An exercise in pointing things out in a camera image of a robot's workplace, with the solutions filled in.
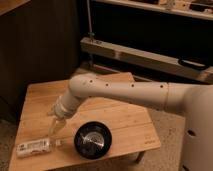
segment metal frame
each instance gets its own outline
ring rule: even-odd
[[[152,5],[152,4],[147,4],[147,3],[125,1],[125,0],[93,0],[93,1],[107,3],[107,4],[113,4],[113,5],[122,5],[122,6],[144,9],[144,10],[149,10],[149,11],[157,11],[157,12],[163,12],[163,13],[168,13],[168,14],[181,15],[181,16],[204,19],[204,20],[211,20],[211,21],[213,20],[213,15],[211,15],[211,14],[173,9],[174,0],[168,0],[166,6]]]
[[[180,65],[176,58],[107,43],[100,40],[94,39],[91,41],[88,37],[84,37],[81,40],[81,49],[89,54],[104,56],[201,82],[213,83],[213,67],[199,71]]]

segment dark wall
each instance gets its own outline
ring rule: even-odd
[[[69,78],[79,40],[74,0],[32,0],[0,16],[0,116],[19,118],[28,84]]]
[[[213,21],[99,2],[91,9],[96,39],[213,65]]]

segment wooden table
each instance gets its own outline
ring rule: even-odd
[[[99,78],[108,81],[133,81],[130,73]],[[65,91],[67,83],[67,80],[55,81],[32,84],[28,87],[9,171],[41,171],[91,162],[81,157],[73,145],[76,131],[88,121],[103,122],[112,133],[111,148],[99,160],[160,147],[159,138],[146,108],[97,97],[87,99],[74,117],[68,120],[66,127],[55,136],[62,139],[62,146],[48,154],[17,158],[17,144],[47,135],[52,117],[46,113],[57,97]]]

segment speckled floor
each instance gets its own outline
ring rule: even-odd
[[[11,150],[15,141],[17,126],[0,120],[0,171],[8,170]]]
[[[147,151],[139,164],[134,163],[137,154],[131,154],[55,171],[178,171],[185,119],[165,112],[148,111],[162,146]],[[0,171],[8,170],[16,131],[16,126],[0,121]]]

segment metal shelf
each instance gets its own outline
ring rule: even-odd
[[[144,9],[144,10],[150,10],[150,11],[156,11],[156,12],[163,12],[168,14],[181,15],[181,16],[204,19],[204,20],[211,20],[211,21],[213,20],[213,15],[211,14],[206,14],[203,12],[195,12],[192,10],[184,11],[184,10],[172,8],[172,6],[170,7],[170,5],[160,6],[160,5],[153,5],[153,4],[134,2],[134,1],[128,1],[128,0],[92,0],[92,1],[113,4],[113,5],[122,5],[126,7]]]

